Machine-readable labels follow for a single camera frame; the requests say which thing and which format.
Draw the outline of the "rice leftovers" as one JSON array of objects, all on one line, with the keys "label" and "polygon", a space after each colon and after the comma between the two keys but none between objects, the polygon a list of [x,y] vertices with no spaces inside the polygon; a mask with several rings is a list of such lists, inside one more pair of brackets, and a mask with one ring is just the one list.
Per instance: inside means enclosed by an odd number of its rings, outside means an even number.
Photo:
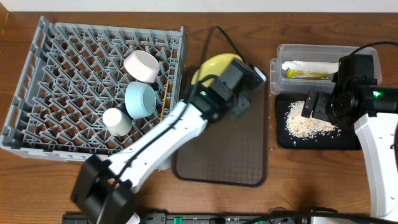
[{"label": "rice leftovers", "polygon": [[339,132],[337,125],[315,118],[304,118],[301,116],[304,101],[294,101],[288,106],[285,113],[286,127],[284,128],[293,140],[293,145],[301,143],[309,144],[318,142],[321,137],[333,138],[333,132]]}]

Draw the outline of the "white napkin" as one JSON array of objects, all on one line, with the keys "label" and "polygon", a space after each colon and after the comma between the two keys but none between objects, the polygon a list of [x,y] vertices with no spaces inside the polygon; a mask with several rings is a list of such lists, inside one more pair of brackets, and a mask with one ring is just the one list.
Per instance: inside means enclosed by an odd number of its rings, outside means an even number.
[{"label": "white napkin", "polygon": [[283,62],[281,69],[300,70],[315,73],[335,73],[338,71],[338,62],[305,62],[293,60]]}]

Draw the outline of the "green snack wrapper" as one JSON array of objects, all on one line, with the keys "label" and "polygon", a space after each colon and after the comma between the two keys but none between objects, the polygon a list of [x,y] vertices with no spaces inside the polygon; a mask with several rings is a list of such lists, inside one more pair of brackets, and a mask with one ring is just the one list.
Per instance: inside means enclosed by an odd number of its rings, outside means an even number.
[{"label": "green snack wrapper", "polygon": [[327,73],[309,72],[304,70],[287,70],[287,78],[290,79],[305,79],[305,80],[327,80]]}]

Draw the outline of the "yellow plate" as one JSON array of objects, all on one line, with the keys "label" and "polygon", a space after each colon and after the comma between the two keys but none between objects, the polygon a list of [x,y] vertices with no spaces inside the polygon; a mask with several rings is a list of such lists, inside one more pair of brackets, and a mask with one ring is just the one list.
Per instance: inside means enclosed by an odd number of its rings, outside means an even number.
[{"label": "yellow plate", "polygon": [[199,81],[208,75],[216,75],[219,77],[234,58],[243,61],[239,55],[231,53],[219,54],[209,58],[203,63],[201,69],[195,72],[191,85],[196,84],[197,77],[199,77]]}]

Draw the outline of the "wooden chopstick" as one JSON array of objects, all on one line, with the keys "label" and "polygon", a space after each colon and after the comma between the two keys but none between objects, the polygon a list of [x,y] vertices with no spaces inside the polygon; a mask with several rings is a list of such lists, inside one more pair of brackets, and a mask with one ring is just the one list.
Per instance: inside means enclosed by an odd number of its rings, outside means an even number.
[{"label": "wooden chopstick", "polygon": [[161,109],[161,114],[160,114],[160,121],[162,121],[163,118],[164,118],[164,111],[165,111],[165,104],[166,104],[166,100],[167,100],[168,90],[169,90],[169,80],[167,80],[166,87],[165,87],[165,92],[164,92],[164,97],[163,97],[163,100],[162,100],[162,109]]}]

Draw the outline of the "blue bowl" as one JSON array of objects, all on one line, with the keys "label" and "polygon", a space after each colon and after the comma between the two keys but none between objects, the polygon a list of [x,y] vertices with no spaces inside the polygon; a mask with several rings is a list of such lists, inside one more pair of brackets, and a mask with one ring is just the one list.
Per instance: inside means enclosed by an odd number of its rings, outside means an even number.
[{"label": "blue bowl", "polygon": [[141,119],[152,115],[156,104],[156,93],[149,84],[141,82],[128,84],[125,94],[125,105],[132,119]]}]

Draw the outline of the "white paper cup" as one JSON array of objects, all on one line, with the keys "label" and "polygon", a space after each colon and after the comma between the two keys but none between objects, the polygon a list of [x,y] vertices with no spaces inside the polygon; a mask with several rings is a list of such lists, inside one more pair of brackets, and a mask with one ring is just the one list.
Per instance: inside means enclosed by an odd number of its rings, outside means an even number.
[{"label": "white paper cup", "polygon": [[106,129],[113,136],[125,136],[132,129],[131,118],[117,108],[107,109],[102,116]]}]

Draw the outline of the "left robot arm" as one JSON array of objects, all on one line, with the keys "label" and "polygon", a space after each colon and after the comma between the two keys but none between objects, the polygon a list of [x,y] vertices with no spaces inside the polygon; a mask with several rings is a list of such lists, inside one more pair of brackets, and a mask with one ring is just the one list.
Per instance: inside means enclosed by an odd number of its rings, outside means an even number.
[{"label": "left robot arm", "polygon": [[219,75],[198,74],[187,97],[143,137],[107,159],[96,154],[87,158],[71,201],[88,223],[139,223],[136,193],[151,173],[209,124],[226,114],[237,118],[246,112],[252,93],[266,81],[257,67],[237,58]]}]

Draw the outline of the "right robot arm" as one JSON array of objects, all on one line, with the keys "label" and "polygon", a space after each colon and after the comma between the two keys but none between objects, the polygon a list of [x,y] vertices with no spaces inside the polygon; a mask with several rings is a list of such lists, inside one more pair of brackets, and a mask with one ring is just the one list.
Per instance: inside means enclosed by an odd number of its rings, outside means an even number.
[{"label": "right robot arm", "polygon": [[302,116],[354,128],[366,165],[371,216],[397,220],[397,89],[379,86],[372,55],[339,59],[332,93],[308,93]]}]

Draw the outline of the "black waste tray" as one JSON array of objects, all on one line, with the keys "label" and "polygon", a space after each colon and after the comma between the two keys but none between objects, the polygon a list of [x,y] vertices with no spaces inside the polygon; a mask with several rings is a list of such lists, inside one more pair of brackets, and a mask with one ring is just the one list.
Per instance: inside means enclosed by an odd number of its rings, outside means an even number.
[{"label": "black waste tray", "polygon": [[312,138],[298,138],[287,129],[287,115],[290,105],[297,101],[304,101],[306,94],[283,93],[275,99],[275,118],[277,143],[285,149],[324,149],[324,150],[361,150],[353,127],[337,126],[333,131],[319,133]]}]

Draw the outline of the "grey dishwasher rack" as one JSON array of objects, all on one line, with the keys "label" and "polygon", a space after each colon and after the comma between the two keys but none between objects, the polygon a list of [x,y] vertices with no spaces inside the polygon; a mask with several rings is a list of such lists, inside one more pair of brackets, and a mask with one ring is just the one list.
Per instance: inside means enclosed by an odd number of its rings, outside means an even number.
[{"label": "grey dishwasher rack", "polygon": [[[128,147],[159,121],[167,80],[164,117],[177,104],[187,36],[178,31],[51,23],[41,17],[1,131],[1,147],[25,158],[83,161],[105,159]],[[124,59],[135,50],[160,65],[153,84],[153,114],[132,122],[123,137],[112,136],[101,117],[123,110],[133,81]]]}]

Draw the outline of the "clear plastic bin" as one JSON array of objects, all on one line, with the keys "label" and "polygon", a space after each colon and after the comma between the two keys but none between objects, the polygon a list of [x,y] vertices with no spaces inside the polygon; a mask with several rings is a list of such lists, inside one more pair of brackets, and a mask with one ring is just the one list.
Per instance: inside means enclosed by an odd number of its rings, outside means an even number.
[{"label": "clear plastic bin", "polygon": [[282,69],[286,61],[337,63],[339,58],[349,55],[356,47],[342,45],[282,44],[277,49],[277,58],[270,62],[270,89],[275,95],[280,93],[308,93],[323,91],[331,93],[335,83],[327,80],[294,80],[287,78]]}]

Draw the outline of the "brown serving tray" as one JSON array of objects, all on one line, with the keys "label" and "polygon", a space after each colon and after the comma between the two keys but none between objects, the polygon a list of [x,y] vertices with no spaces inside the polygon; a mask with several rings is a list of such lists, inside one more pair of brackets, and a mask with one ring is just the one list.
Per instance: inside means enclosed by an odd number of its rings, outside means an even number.
[{"label": "brown serving tray", "polygon": [[269,82],[237,119],[225,116],[184,144],[173,156],[176,178],[192,182],[258,187],[268,177]]}]

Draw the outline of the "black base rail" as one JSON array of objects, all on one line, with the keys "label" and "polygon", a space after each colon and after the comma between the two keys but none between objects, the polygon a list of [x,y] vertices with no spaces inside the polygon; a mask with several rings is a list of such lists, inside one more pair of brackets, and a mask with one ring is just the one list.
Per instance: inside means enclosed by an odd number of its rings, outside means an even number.
[{"label": "black base rail", "polygon": [[[192,215],[147,213],[140,217],[140,224],[242,224],[257,216],[250,215]],[[257,224],[355,224],[355,221],[341,218],[273,218],[257,222]]]}]

